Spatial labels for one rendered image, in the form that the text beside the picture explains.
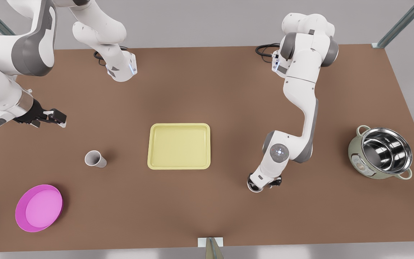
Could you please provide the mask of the white IKEA cup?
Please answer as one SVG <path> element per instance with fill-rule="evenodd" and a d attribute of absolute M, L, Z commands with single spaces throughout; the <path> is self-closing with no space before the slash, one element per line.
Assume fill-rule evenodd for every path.
<path fill-rule="evenodd" d="M 251 175 L 252 174 L 250 174 L 247 178 L 247 187 L 253 193 L 260 193 L 261 191 L 263 191 L 263 188 L 260 188 L 254 184 L 254 182 L 251 180 Z"/>
<path fill-rule="evenodd" d="M 97 150 L 89 151 L 85 155 L 85 163 L 88 166 L 96 166 L 98 168 L 104 168 L 107 165 L 106 159 Z"/>

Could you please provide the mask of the green pot with steel interior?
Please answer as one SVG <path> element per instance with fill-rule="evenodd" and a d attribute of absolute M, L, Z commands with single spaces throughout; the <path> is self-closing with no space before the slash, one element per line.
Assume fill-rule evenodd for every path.
<path fill-rule="evenodd" d="M 352 166 L 365 177 L 412 178 L 411 147 L 400 134 L 389 128 L 360 125 L 356 129 L 356 137 L 350 141 L 347 154 Z"/>

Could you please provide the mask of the pink round bowl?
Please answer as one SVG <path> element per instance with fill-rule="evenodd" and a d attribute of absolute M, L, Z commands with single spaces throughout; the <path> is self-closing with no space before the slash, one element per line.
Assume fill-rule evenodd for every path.
<path fill-rule="evenodd" d="M 15 219 L 26 232 L 39 232 L 51 226 L 61 215 L 64 199 L 60 191 L 49 184 L 32 187 L 17 203 Z"/>

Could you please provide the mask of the yellow rectangular tray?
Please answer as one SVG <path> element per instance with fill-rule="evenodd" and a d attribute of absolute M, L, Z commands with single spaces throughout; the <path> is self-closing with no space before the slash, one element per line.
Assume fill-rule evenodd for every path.
<path fill-rule="evenodd" d="M 150 129 L 150 169 L 207 169 L 211 129 L 206 123 L 156 123 Z"/>

